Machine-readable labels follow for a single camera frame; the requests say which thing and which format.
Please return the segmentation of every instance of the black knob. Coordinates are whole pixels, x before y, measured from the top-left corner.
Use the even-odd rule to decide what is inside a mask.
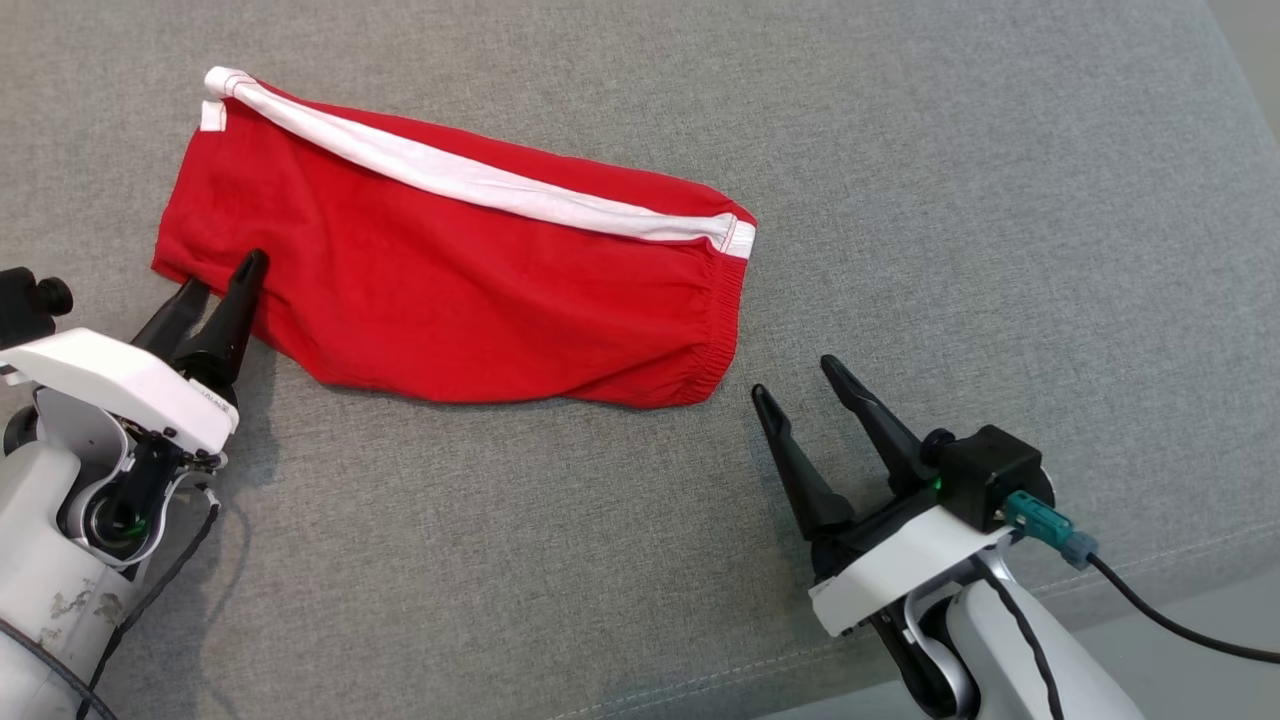
[[[938,428],[924,436],[924,442],[920,443],[920,461],[932,468],[937,468],[938,460],[942,457],[942,448],[955,441],[956,436],[951,434],[951,432],[945,428]]]
[[[45,311],[58,318],[72,311],[76,300],[72,297],[72,288],[67,287],[60,278],[45,278],[36,283],[36,296],[45,306]]]

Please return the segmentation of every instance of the white trim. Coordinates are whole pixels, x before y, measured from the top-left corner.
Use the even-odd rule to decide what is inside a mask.
[[[227,109],[218,100],[205,100],[200,104],[200,132],[223,132],[227,129]]]
[[[984,534],[945,507],[931,507],[810,588],[813,611],[836,637],[1012,530],[1004,525]]]
[[[271,92],[241,70],[214,68],[205,76],[205,87],[218,97],[236,97],[282,128],[346,160],[434,195],[650,242],[707,237],[727,255],[745,259],[751,254],[755,228],[731,213],[710,218],[663,215],[530,179],[307,108]]]

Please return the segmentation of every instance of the stitching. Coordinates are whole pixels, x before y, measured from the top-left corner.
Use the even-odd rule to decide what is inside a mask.
[[[728,252],[728,246],[733,243],[733,233],[737,232],[737,217],[732,217],[728,220],[728,229],[724,232],[724,241],[718,242],[717,250],[721,252]]]
[[[1239,533],[1234,533],[1231,537],[1235,537]],[[1263,537],[1270,536],[1270,534],[1275,534],[1275,530],[1271,530],[1268,533],[1263,533]],[[1212,547],[1212,548],[1208,548],[1208,550],[1201,550],[1199,552],[1190,552],[1190,551],[1194,551],[1194,550],[1203,548],[1204,544],[1207,544],[1207,543],[1197,543],[1194,546],[1189,546],[1189,547],[1184,548],[1185,551],[1188,551],[1188,553],[1184,557],[1181,557],[1181,560],[1188,560],[1188,559],[1193,559],[1193,557],[1203,557],[1206,555],[1212,555],[1212,553],[1215,553],[1215,552],[1217,552],[1220,550],[1228,550],[1228,548],[1243,544],[1244,542],[1247,542],[1249,539],[1254,539],[1254,538],[1238,538],[1234,542],[1224,542],[1224,543],[1221,543],[1217,547]],[[1128,565],[1120,565],[1120,568],[1125,568],[1125,566],[1128,566]],[[1130,573],[1130,577],[1133,577],[1133,575],[1143,575],[1146,573],[1149,573],[1149,571],[1157,570],[1157,569],[1158,569],[1158,566],[1143,568],[1140,570],[1135,570],[1134,573]],[[1059,591],[1059,592],[1052,592],[1052,593],[1048,593],[1048,594],[1039,596],[1039,598],[1041,600],[1048,600],[1051,597],[1061,597],[1064,594],[1070,594],[1070,593],[1073,593],[1075,591],[1083,591],[1083,589],[1093,588],[1093,587],[1098,587],[1098,585],[1108,587],[1106,579],[1100,573],[1089,573],[1088,575],[1082,575],[1082,579],[1088,580],[1088,582],[1082,583],[1079,587],[1066,588],[1066,589],[1062,589],[1062,591]]]
[[[863,639],[863,638],[856,638],[855,642],[860,641],[860,639]],[[820,644],[820,646],[817,646],[817,647],[810,647],[809,650],[796,651],[796,652],[792,652],[790,655],[781,655],[781,656],[774,657],[772,660],[760,660],[758,662],[750,662],[748,665],[740,665],[737,667],[730,667],[728,670],[721,670],[719,673],[712,673],[710,675],[703,675],[701,678],[694,678],[692,680],[685,680],[682,683],[676,683],[675,685],[667,685],[667,687],[663,687],[663,688],[645,691],[643,693],[635,693],[635,694],[630,694],[627,697],[620,697],[617,700],[611,700],[608,702],[600,702],[600,703],[593,705],[590,707],[582,707],[580,710],[573,710],[573,711],[570,711],[570,712],[562,712],[562,714],[559,714],[559,715],[557,715],[554,717],[548,717],[548,720],[563,720],[564,717],[572,717],[575,715],[581,715],[584,712],[590,712],[593,710],[600,710],[602,707],[608,707],[611,705],[620,705],[620,703],[623,703],[623,702],[627,702],[627,701],[639,700],[641,697],[648,697],[648,696],[652,696],[652,694],[655,694],[655,693],[667,692],[667,691],[676,691],[676,689],[680,689],[680,688],[684,688],[684,687],[687,687],[687,685],[692,685],[695,683],[701,683],[703,680],[710,680],[710,679],[714,679],[714,678],[719,678],[722,675],[732,675],[733,673],[741,673],[742,670],[750,670],[751,667],[760,667],[760,666],[764,666],[764,665],[773,665],[774,662],[782,662],[783,660],[791,660],[792,657],[800,657],[801,655],[813,655],[813,653],[820,652],[823,650],[831,651],[833,648],[840,648],[840,647],[842,647],[842,646],[840,646],[840,644],[835,644],[835,646],[832,646],[832,644]]]
[[[1208,544],[1219,544],[1219,543],[1221,543],[1224,541],[1231,541],[1231,539],[1235,539],[1235,538],[1238,538],[1238,537],[1240,537],[1243,534],[1257,533],[1260,530],[1266,530],[1266,529],[1274,528],[1276,525],[1280,525],[1280,520],[1271,520],[1268,523],[1261,523],[1258,525],[1252,525],[1249,528],[1244,528],[1243,530],[1235,530],[1234,533],[1228,533],[1225,536],[1219,536],[1219,537],[1216,537],[1213,539],[1207,539],[1207,541],[1192,543],[1192,544],[1188,544],[1188,546],[1184,546],[1184,547],[1179,547],[1179,548],[1175,548],[1175,550],[1166,550],[1164,552],[1157,552],[1156,555],[1151,555],[1151,556],[1143,557],[1142,560],[1130,560],[1129,562],[1124,562],[1121,565],[1116,565],[1112,569],[1114,570],[1124,570],[1126,568],[1133,568],[1134,565],[1146,565],[1147,562],[1151,562],[1153,560],[1160,560],[1162,557],[1169,557],[1170,555],[1181,555],[1184,552],[1190,552],[1193,550],[1199,550],[1199,548],[1202,548],[1204,546],[1208,546]],[[1036,592],[1039,592],[1039,591],[1047,591],[1050,588],[1056,588],[1056,587],[1060,587],[1060,585],[1066,585],[1066,584],[1071,584],[1071,583],[1079,583],[1079,582],[1084,580],[1085,578],[1091,578],[1091,577],[1094,577],[1094,575],[1097,575],[1096,571],[1089,571],[1089,573],[1085,573],[1084,575],[1076,575],[1074,578],[1068,578],[1065,580],[1057,580],[1056,583],[1048,583],[1047,585],[1039,585],[1039,587],[1032,588],[1032,589],[1029,589],[1027,592],[1036,593]]]
[[[864,639],[867,639],[869,637],[873,637],[873,635],[869,635],[869,634],[868,635],[863,635],[863,637],[858,638],[856,641],[849,643],[845,647],[841,647],[841,646],[837,646],[837,647],[840,647],[841,652],[849,652],[851,648],[856,647],[859,642],[861,642],[861,641],[864,641]],[[832,652],[831,655],[840,655],[840,652]],[[676,694],[676,696],[671,696],[671,697],[666,697],[666,698],[662,698],[662,700],[655,700],[655,701],[652,701],[652,702],[646,702],[644,705],[636,705],[634,707],[623,707],[622,710],[614,710],[613,712],[609,712],[607,715],[600,715],[598,717],[594,717],[593,720],[604,720],[605,717],[613,717],[614,715],[622,715],[625,712],[634,712],[636,710],[643,710],[645,707],[652,707],[654,705],[662,705],[662,703],[666,703],[666,702],[671,702],[671,701],[675,701],[675,700],[680,700],[680,698],[685,698],[685,697],[690,697],[690,696],[695,696],[695,694],[701,694],[701,693],[716,691],[716,689],[719,689],[719,688],[727,688],[728,685],[736,685],[739,683],[745,683],[748,680],[756,680],[756,679],[764,678],[765,675],[774,675],[777,673],[786,673],[787,670],[795,670],[796,667],[804,667],[805,665],[812,665],[814,662],[818,662],[819,660],[824,660],[824,657],[826,656],[808,657],[805,660],[801,660],[800,662],[794,662],[791,665],[785,665],[782,667],[774,667],[772,670],[765,670],[764,673],[758,673],[755,675],[748,675],[745,678],[739,678],[736,680],[728,680],[727,683],[721,683],[718,685],[708,685],[705,688],[699,688],[696,691],[689,691],[689,692],[680,693],[680,694]]]
[[[1129,562],[1124,562],[1121,565],[1115,565],[1114,569],[1123,570],[1123,569],[1126,569],[1126,568],[1133,568],[1134,565],[1143,565],[1143,564],[1151,562],[1153,560],[1160,560],[1162,557],[1169,557],[1171,555],[1181,555],[1184,552],[1190,552],[1190,551],[1194,551],[1194,550],[1199,550],[1199,548],[1210,546],[1210,544],[1219,544],[1219,543],[1222,543],[1224,541],[1231,541],[1231,539],[1238,538],[1238,537],[1244,536],[1244,534],[1257,533],[1260,530],[1267,530],[1267,529],[1274,528],[1276,525],[1280,525],[1280,520],[1271,520],[1268,523],[1261,523],[1261,524],[1257,524],[1257,525],[1252,525],[1252,527],[1244,528],[1242,530],[1236,530],[1234,533],[1228,533],[1225,536],[1219,536],[1219,537],[1208,539],[1208,541],[1203,541],[1203,542],[1198,542],[1198,543],[1192,543],[1192,544],[1183,546],[1183,547],[1179,547],[1179,548],[1175,548],[1175,550],[1167,550],[1165,552],[1157,552],[1155,555],[1143,557],[1140,560],[1133,560],[1133,561],[1129,561]],[[1069,583],[1079,583],[1079,582],[1082,582],[1082,580],[1084,580],[1087,578],[1100,578],[1100,577],[1101,575],[1098,575],[1097,573],[1091,573],[1091,574],[1087,574],[1087,575],[1079,575],[1079,577],[1075,577],[1075,578],[1068,578],[1066,580],[1059,580],[1056,583],[1048,583],[1046,585],[1039,585],[1039,587],[1029,589],[1028,592],[1036,593],[1036,592],[1041,592],[1041,591],[1044,591],[1044,589],[1050,589],[1050,588],[1056,588],[1056,587],[1060,587],[1060,585],[1065,585],[1065,584],[1069,584]],[[1087,582],[1087,583],[1082,584],[1079,588],[1068,588],[1062,593],[1071,592],[1074,589],[1084,589],[1084,588],[1094,587],[1097,584],[1100,584],[1100,580],[1094,579],[1094,580],[1091,580],[1091,582]],[[1062,593],[1050,593],[1048,596],[1043,596],[1043,597],[1057,597],[1059,594],[1062,594]],[[630,696],[626,696],[626,697],[621,697],[621,698],[617,698],[617,700],[611,700],[611,701],[607,701],[607,702],[600,702],[600,703],[591,705],[591,706],[588,706],[588,707],[582,707],[582,708],[579,708],[579,710],[572,710],[572,711],[568,711],[568,712],[562,712],[559,715],[556,715],[554,717],[548,717],[547,720],[564,720],[566,717],[573,717],[575,715],[581,715],[584,712],[590,712],[593,710],[602,710],[604,707],[609,707],[609,706],[613,706],[613,705],[621,705],[623,702],[628,702],[628,701],[632,701],[632,700],[639,700],[641,697],[648,697],[648,696],[657,694],[657,693],[663,693],[663,692],[667,692],[667,691],[676,691],[676,689],[680,689],[680,688],[684,688],[684,687],[689,687],[689,685],[692,685],[692,684],[696,684],[696,683],[701,683],[704,680],[712,680],[712,679],[721,678],[721,676],[724,676],[724,675],[732,675],[735,673],[741,673],[742,670],[750,670],[753,667],[763,667],[764,665],[773,665],[776,662],[782,662],[782,661],[786,661],[786,660],[791,660],[794,657],[804,656],[804,655],[814,655],[814,653],[820,652],[823,650],[831,650],[831,648],[846,650],[849,647],[856,646],[858,643],[863,642],[864,639],[867,639],[869,637],[872,637],[872,635],[870,634],[864,634],[864,635],[855,637],[855,638],[852,638],[847,643],[847,646],[841,646],[841,644],[836,644],[836,646],[822,644],[822,646],[818,646],[818,647],[812,647],[809,650],[801,650],[801,651],[792,652],[792,653],[788,653],[788,655],[781,655],[778,657],[773,657],[773,659],[769,659],[769,660],[760,660],[758,662],[750,662],[748,665],[740,665],[737,667],[731,667],[728,670],[721,670],[719,673],[712,673],[710,675],[704,675],[704,676],[700,676],[700,678],[694,678],[692,680],[685,680],[682,683],[676,683],[675,685],[666,685],[666,687],[662,687],[662,688],[657,688],[657,689],[645,691],[645,692],[641,692],[641,693],[635,693],[635,694],[630,694]],[[627,708],[622,708],[622,710],[616,710],[616,711],[609,712],[607,715],[596,716],[593,720],[604,720],[605,717],[612,717],[612,716],[620,715],[622,712],[631,712],[632,710],[640,710],[643,707],[649,707],[649,706],[653,706],[653,705],[660,705],[663,702],[671,702],[673,700],[680,700],[682,697],[687,697],[687,696],[691,696],[691,694],[704,693],[704,692],[708,692],[708,691],[713,691],[716,688],[723,688],[726,685],[731,685],[731,684],[735,684],[735,683],[741,683],[741,682],[745,682],[745,680],[749,680],[749,679],[753,679],[753,678],[763,678],[764,675],[769,675],[772,673],[781,673],[781,671],[788,670],[791,667],[799,667],[799,666],[806,665],[809,662],[815,662],[815,661],[820,660],[822,657],[823,656],[819,655],[817,657],[812,657],[809,660],[805,660],[804,662],[799,662],[799,664],[795,664],[795,665],[788,665],[786,667],[777,667],[777,669],[769,670],[767,673],[760,673],[758,675],[749,675],[746,678],[740,678],[737,680],[731,680],[728,683],[721,683],[718,685],[709,685],[709,687],[700,688],[700,689],[696,689],[696,691],[690,691],[690,692],[680,693],[680,694],[676,694],[676,696],[671,696],[668,698],[657,700],[657,701],[646,702],[646,703],[643,703],[643,705],[637,705],[635,707],[627,707]]]
[[[238,81],[238,82],[234,82],[234,85],[232,85],[230,90],[228,90],[227,86],[229,83],[232,83],[233,81]],[[257,85],[257,81],[253,79],[253,78],[251,78],[251,77],[248,77],[248,74],[246,74],[246,73],[236,73],[236,74],[227,76],[227,78],[223,79],[223,95],[225,95],[228,97],[236,97],[236,88],[239,87],[241,85],[246,83],[246,82]]]

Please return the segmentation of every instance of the scuff mark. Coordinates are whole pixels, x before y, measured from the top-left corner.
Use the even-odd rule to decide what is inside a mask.
[[[54,594],[54,605],[49,607],[49,616],[54,620],[67,615],[68,612],[77,612],[84,603],[88,602],[88,596],[92,591],[81,591],[76,594],[76,600],[67,602],[63,593]]]
[[[51,643],[56,642],[58,638],[60,637],[63,637],[61,628],[41,628],[40,637],[36,638],[36,644],[38,644],[40,647],[47,647]]]
[[[113,625],[119,625],[124,620],[124,603],[114,592],[105,592],[97,600],[97,610],[93,615],[105,619]]]

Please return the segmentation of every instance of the fabric seam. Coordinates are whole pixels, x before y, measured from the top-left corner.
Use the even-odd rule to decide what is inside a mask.
[[[1271,520],[1271,521],[1267,521],[1267,523],[1261,523],[1261,524],[1257,524],[1257,525],[1252,525],[1249,528],[1244,528],[1242,530],[1236,530],[1234,533],[1228,533],[1225,536],[1219,536],[1219,537],[1216,537],[1216,538],[1213,538],[1211,541],[1202,541],[1202,542],[1198,542],[1198,543],[1193,543],[1193,544],[1188,544],[1188,546],[1180,547],[1178,550],[1158,552],[1156,555],[1151,555],[1151,556],[1143,557],[1140,560],[1132,560],[1132,561],[1125,562],[1123,565],[1116,565],[1115,569],[1119,570],[1119,569],[1125,569],[1125,568],[1133,568],[1134,565],[1143,565],[1143,564],[1147,564],[1147,562],[1151,562],[1151,561],[1155,561],[1155,560],[1164,560],[1166,557],[1181,556],[1184,553],[1193,552],[1193,551],[1199,550],[1202,547],[1217,546],[1219,543],[1222,543],[1224,541],[1233,541],[1233,539],[1240,538],[1240,536],[1258,533],[1260,530],[1266,530],[1265,534],[1275,534],[1276,530],[1272,529],[1272,528],[1275,528],[1276,525],[1280,525],[1280,520]],[[1210,552],[1217,551],[1217,550],[1226,550],[1228,547],[1231,547],[1233,544],[1238,544],[1238,543],[1229,543],[1229,544],[1226,544],[1224,547],[1213,547],[1213,548],[1211,548]],[[1155,570],[1157,568],[1158,566],[1142,568],[1142,569],[1139,569],[1137,571],[1137,574],[1140,575],[1140,574],[1148,573],[1151,570]],[[1060,585],[1064,585],[1064,584],[1070,583],[1070,582],[1082,582],[1085,578],[1097,578],[1097,574],[1096,573],[1091,573],[1091,574],[1082,575],[1082,577],[1078,577],[1078,578],[1070,578],[1068,580],[1060,580],[1060,582],[1056,582],[1056,583],[1048,583],[1048,584],[1044,584],[1044,585],[1039,585],[1039,587],[1032,588],[1028,592],[1037,593],[1039,591],[1043,591],[1043,589],[1047,589],[1047,588],[1053,588],[1053,587],[1060,587]],[[1068,589],[1065,589],[1062,592],[1059,592],[1059,593],[1050,593],[1048,596],[1044,596],[1044,597],[1060,597],[1062,594],[1066,594],[1066,593],[1070,593],[1070,592],[1075,592],[1075,591],[1079,591],[1079,589],[1091,588],[1091,587],[1094,587],[1097,584],[1100,584],[1100,583],[1094,579],[1093,582],[1084,582],[1079,587],[1068,588]],[[570,711],[570,712],[563,712],[561,715],[556,715],[556,716],[548,717],[547,720],[564,720],[566,717],[573,717],[573,716],[581,715],[584,712],[590,712],[593,710],[602,710],[604,707],[611,707],[611,706],[614,706],[614,705],[622,705],[622,703],[630,702],[632,700],[639,700],[641,697],[649,697],[649,696],[653,696],[653,694],[658,694],[658,693],[664,693],[664,692],[680,689],[680,688],[694,685],[694,684],[698,684],[698,683],[701,683],[701,682],[705,682],[705,680],[710,680],[710,679],[714,679],[714,678],[721,678],[721,676],[724,676],[724,675],[732,675],[732,674],[736,674],[736,673],[741,673],[744,670],[750,670],[753,667],[760,667],[760,666],[764,666],[764,665],[772,665],[774,662],[781,662],[781,661],[785,661],[785,660],[790,660],[792,657],[803,656],[803,655],[813,655],[813,653],[817,653],[817,652],[819,652],[822,650],[828,650],[831,647],[841,647],[841,648],[854,647],[854,646],[856,646],[856,643],[859,643],[859,642],[861,642],[861,641],[864,641],[867,638],[870,638],[870,637],[874,637],[874,635],[872,633],[865,633],[865,634],[860,634],[860,635],[852,638],[851,642],[847,646],[824,644],[824,646],[818,646],[818,647],[813,647],[813,648],[808,648],[808,650],[801,650],[801,651],[797,651],[797,652],[791,652],[791,653],[787,653],[787,655],[781,655],[781,656],[773,657],[773,659],[767,659],[767,660],[760,660],[760,661],[756,661],[756,662],[750,662],[750,664],[746,664],[746,665],[740,665],[737,667],[731,667],[728,670],[721,670],[719,673],[712,673],[710,675],[703,675],[700,678],[694,678],[691,680],[684,680],[684,682],[676,683],[673,685],[666,685],[666,687],[662,687],[662,688],[653,689],[653,691],[645,691],[645,692],[641,692],[641,693],[631,694],[631,696],[627,696],[627,697],[623,697],[623,698],[611,700],[611,701],[607,701],[607,702],[591,705],[591,706],[588,706],[588,707],[582,707],[580,710],[573,710],[573,711]],[[815,662],[817,660],[820,660],[820,657],[810,659],[808,662]],[[594,716],[591,720],[603,720],[604,717],[612,717],[614,715],[622,715],[625,712],[631,712],[634,710],[641,710],[644,707],[650,707],[650,706],[654,706],[654,705],[662,705],[664,702],[672,702],[672,701],[680,700],[682,697],[689,697],[691,694],[696,694],[696,693],[701,693],[701,692],[709,692],[709,691],[713,691],[713,689],[717,689],[717,688],[722,688],[722,687],[726,687],[726,685],[730,685],[730,684],[735,684],[735,683],[739,683],[739,682],[745,682],[745,680],[749,680],[749,679],[754,679],[754,678],[760,678],[760,676],[764,676],[764,675],[769,675],[772,673],[781,673],[781,671],[787,670],[790,667],[799,667],[799,666],[805,665],[808,662],[801,662],[801,664],[787,666],[787,667],[774,669],[774,670],[771,670],[769,673],[762,673],[762,674],[756,674],[756,675],[749,675],[746,678],[740,678],[740,679],[733,680],[731,683],[721,683],[718,685],[709,685],[707,688],[699,688],[698,691],[690,691],[690,692],[686,692],[686,693],[680,693],[680,694],[676,694],[676,696],[660,698],[660,700],[646,702],[646,703],[643,703],[643,705],[636,705],[636,706],[632,706],[632,707],[625,707],[625,708],[621,708],[621,710],[616,710],[616,711],[608,712],[605,715]]]

